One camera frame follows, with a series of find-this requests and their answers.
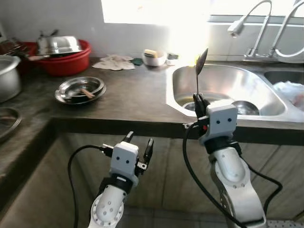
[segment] pot handle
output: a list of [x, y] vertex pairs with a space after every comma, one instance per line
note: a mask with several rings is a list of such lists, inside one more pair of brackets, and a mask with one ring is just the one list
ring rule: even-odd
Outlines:
[[21, 59], [18, 56], [13, 56], [15, 61], [17, 62], [17, 65], [20, 63]]

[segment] dish rag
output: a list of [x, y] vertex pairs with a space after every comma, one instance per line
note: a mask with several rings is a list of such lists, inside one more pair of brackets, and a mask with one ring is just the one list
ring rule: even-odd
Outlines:
[[133, 60], [129, 56], [108, 55], [105, 58], [101, 58], [100, 62], [95, 63], [92, 67], [108, 70], [131, 70], [135, 69], [135, 66], [130, 61]]

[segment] kitchen cabinet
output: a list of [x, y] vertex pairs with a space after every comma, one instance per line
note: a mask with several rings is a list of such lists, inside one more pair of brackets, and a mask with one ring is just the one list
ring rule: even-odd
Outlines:
[[[64, 143], [56, 140], [7, 210], [0, 228], [73, 227], [74, 204], [67, 176], [69, 156]], [[78, 195], [79, 227], [84, 228], [93, 196], [77, 161], [73, 161], [72, 172]]]
[[[66, 134], [65, 141], [73, 149], [85, 144], [115, 145], [123, 135]], [[220, 214], [190, 176], [183, 160], [182, 139], [154, 138], [150, 167], [140, 177], [139, 185], [131, 192], [127, 205], [155, 209]], [[148, 137], [135, 136], [132, 143], [143, 153]], [[240, 143], [243, 158], [257, 171], [282, 182], [284, 188], [268, 209], [268, 218], [292, 219], [304, 208], [304, 147]], [[210, 177], [210, 163], [205, 148], [197, 140], [188, 140], [187, 152], [195, 173], [216, 199], [218, 190]], [[96, 194], [101, 179], [108, 175], [109, 159], [98, 152], [82, 153], [79, 157], [85, 179], [92, 194]], [[275, 185], [251, 173], [251, 180], [262, 202]]]
[[[125, 135], [97, 135], [67, 133], [64, 141], [72, 145], [73, 150], [86, 144], [116, 145]], [[127, 205], [149, 208], [162, 207], [162, 191], [165, 183], [165, 172], [168, 159], [168, 138], [153, 138], [153, 156], [148, 170], [139, 176], [139, 184], [133, 188], [128, 196]], [[140, 156], [143, 156], [149, 137], [134, 136], [132, 143], [139, 147]], [[101, 154], [99, 150], [86, 149], [78, 155], [79, 164], [90, 187], [91, 193], [98, 193], [99, 185], [104, 177], [109, 176], [110, 158]]]

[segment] cooking pot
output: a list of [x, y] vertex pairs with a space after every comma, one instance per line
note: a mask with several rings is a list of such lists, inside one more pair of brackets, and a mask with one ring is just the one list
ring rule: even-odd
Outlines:
[[0, 55], [0, 103], [16, 96], [21, 91], [21, 82], [16, 70], [20, 58]]

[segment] white cloth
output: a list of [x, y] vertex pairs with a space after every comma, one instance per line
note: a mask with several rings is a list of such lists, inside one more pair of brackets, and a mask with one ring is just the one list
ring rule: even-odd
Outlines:
[[130, 62], [132, 59], [129, 56], [108, 55], [108, 57], [101, 58], [100, 62], [95, 63], [92, 67], [108, 70], [131, 70], [135, 69], [134, 64]]
[[275, 83], [274, 88], [281, 92], [294, 106], [304, 111], [304, 85], [286, 81]]

